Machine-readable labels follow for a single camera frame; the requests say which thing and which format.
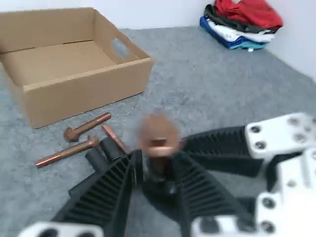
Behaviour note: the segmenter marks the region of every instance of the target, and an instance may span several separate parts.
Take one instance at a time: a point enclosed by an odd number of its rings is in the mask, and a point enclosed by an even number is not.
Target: hex bolt
[[[59,161],[61,159],[73,156],[79,152],[83,152],[85,150],[88,150],[93,147],[97,147],[99,145],[99,139],[97,137],[90,137],[88,136],[87,141],[82,142],[78,145],[69,147],[65,150],[62,150],[60,152],[57,152],[53,155],[50,155],[48,157],[44,157],[43,159],[38,160],[35,165],[37,168],[41,168],[43,166],[52,164],[56,161]]]
[[[263,221],[261,223],[261,227],[264,232],[269,233],[269,234],[272,234],[276,231],[274,224],[270,221]]]
[[[258,133],[261,131],[261,127],[260,126],[252,126],[250,128],[250,130],[253,132],[253,133]]]
[[[116,145],[125,153],[130,153],[130,148],[127,147],[127,145],[114,133],[114,131],[111,129],[110,126],[103,125],[102,126],[103,131],[107,134],[108,137],[111,137]]]
[[[276,202],[269,197],[262,199],[262,204],[268,209],[273,209],[276,206]]]
[[[263,141],[260,141],[260,142],[256,142],[256,143],[255,143],[255,147],[256,147],[257,149],[260,149],[260,150],[265,149],[266,146],[267,146],[266,143],[263,142]]]
[[[68,127],[64,132],[64,138],[67,142],[77,142],[81,134],[93,129],[95,126],[109,120],[110,118],[111,113],[106,112],[77,128],[72,129],[71,127]]]

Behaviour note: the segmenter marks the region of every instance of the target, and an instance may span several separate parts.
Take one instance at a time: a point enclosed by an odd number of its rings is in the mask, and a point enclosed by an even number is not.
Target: white wall
[[[268,50],[316,79],[316,1],[267,1],[285,23]],[[0,0],[0,11],[92,6],[118,28],[143,29],[198,25],[210,2],[214,0]]]
[[[92,6],[118,28],[198,25],[210,0],[0,0],[0,11]]]
[[[268,50],[316,80],[316,1],[267,1],[284,20],[284,26],[268,45]]]

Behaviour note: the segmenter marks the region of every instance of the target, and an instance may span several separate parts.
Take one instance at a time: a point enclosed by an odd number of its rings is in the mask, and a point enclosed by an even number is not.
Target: white shirt
[[[214,22],[212,22],[210,19],[207,19],[209,27],[215,31],[219,36],[224,38],[226,41],[234,42],[236,41],[240,36],[243,36],[249,40],[252,40],[254,42],[270,42],[272,39],[275,38],[274,34],[265,34],[265,32],[268,32],[269,30],[261,31],[259,33],[245,33],[241,31],[234,30],[232,28],[229,28],[227,26],[221,26],[216,25]]]

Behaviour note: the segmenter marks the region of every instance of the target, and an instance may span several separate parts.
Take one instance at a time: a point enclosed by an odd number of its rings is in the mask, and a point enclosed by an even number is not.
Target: box handle hole
[[[118,38],[112,40],[112,47],[121,58],[125,58],[128,55],[127,47]]]

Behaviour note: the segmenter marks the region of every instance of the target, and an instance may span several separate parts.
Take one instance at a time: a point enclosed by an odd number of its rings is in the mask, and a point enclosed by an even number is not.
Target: bolt head
[[[67,142],[77,142],[79,136],[75,133],[75,131],[71,127],[67,127],[64,132],[64,138]]]
[[[99,146],[99,139],[97,137],[88,136],[88,142],[91,147],[98,147]]]
[[[256,143],[255,143],[255,147],[256,147],[257,149],[259,149],[259,150],[265,149],[266,146],[267,146],[267,144],[266,144],[266,142],[264,142],[264,141],[260,141],[260,142],[256,142]]]
[[[250,130],[251,130],[251,132],[253,132],[253,133],[258,133],[258,132],[261,131],[261,127],[260,127],[260,126],[252,126],[252,127],[250,128]]]

